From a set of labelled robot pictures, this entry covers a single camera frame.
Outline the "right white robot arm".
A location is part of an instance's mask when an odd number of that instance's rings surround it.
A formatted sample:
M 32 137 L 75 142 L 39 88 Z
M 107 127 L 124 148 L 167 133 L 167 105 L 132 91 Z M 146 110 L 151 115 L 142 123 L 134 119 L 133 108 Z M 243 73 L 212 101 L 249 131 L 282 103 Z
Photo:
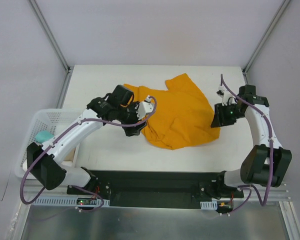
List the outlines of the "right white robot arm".
M 256 94 L 254 85 L 244 85 L 232 94 L 220 84 L 217 95 L 222 98 L 214 106 L 212 128 L 234 125 L 238 119 L 248 122 L 253 148 L 237 170 L 222 171 L 210 186 L 215 198 L 228 197 L 239 186 L 260 185 L 268 195 L 270 188 L 281 185 L 292 160 L 292 152 L 284 149 L 276 137 L 270 120 L 268 99 Z

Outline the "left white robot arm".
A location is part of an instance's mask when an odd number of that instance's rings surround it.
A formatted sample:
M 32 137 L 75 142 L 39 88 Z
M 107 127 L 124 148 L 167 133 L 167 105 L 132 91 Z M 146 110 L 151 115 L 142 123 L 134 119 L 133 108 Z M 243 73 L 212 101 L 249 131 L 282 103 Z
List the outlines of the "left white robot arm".
M 60 185 L 76 185 L 84 194 L 95 191 L 93 175 L 84 167 L 63 165 L 66 156 L 86 137 L 106 124 L 122 127 L 127 137 L 138 136 L 147 125 L 146 117 L 155 110 L 155 100 L 147 96 L 144 101 L 134 100 L 134 93 L 117 85 L 112 93 L 96 97 L 65 130 L 51 139 L 26 148 L 27 170 L 46 190 Z

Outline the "orange t shirt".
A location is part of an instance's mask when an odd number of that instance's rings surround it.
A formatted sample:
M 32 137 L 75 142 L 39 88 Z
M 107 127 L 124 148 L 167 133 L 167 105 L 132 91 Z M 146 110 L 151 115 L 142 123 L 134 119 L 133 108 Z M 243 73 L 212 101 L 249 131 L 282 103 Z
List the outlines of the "orange t shirt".
M 214 110 L 208 99 L 183 73 L 165 81 L 166 90 L 124 84 L 137 101 L 155 97 L 156 112 L 151 116 L 142 134 L 159 148 L 177 150 L 208 144 L 220 137 L 220 128 L 212 128 Z

